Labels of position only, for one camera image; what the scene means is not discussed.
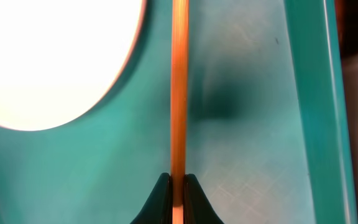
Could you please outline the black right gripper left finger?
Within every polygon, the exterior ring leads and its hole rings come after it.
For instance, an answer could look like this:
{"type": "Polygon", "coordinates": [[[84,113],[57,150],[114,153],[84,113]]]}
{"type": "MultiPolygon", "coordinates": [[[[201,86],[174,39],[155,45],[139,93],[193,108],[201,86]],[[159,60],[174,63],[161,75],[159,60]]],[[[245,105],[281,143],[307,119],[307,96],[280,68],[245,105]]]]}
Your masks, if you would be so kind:
{"type": "Polygon", "coordinates": [[[172,178],[162,173],[131,224],[172,224],[172,178]]]}

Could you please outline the wooden chopstick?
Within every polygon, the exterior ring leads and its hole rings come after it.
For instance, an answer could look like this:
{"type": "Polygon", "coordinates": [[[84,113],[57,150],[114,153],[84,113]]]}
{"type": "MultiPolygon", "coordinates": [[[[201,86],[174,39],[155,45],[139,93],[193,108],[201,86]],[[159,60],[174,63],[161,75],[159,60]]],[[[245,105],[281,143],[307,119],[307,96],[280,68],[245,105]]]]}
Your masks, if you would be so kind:
{"type": "Polygon", "coordinates": [[[170,80],[170,174],[172,223],[183,224],[183,179],[186,166],[189,0],[173,0],[170,80]]]}

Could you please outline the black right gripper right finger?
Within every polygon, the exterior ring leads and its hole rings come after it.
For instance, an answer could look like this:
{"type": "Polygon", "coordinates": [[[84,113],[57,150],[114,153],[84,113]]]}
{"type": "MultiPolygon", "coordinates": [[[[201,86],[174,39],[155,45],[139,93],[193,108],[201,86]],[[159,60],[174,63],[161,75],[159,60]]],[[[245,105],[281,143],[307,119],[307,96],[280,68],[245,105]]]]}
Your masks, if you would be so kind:
{"type": "Polygon", "coordinates": [[[184,224],[223,224],[194,174],[183,180],[183,216],[184,224]]]}

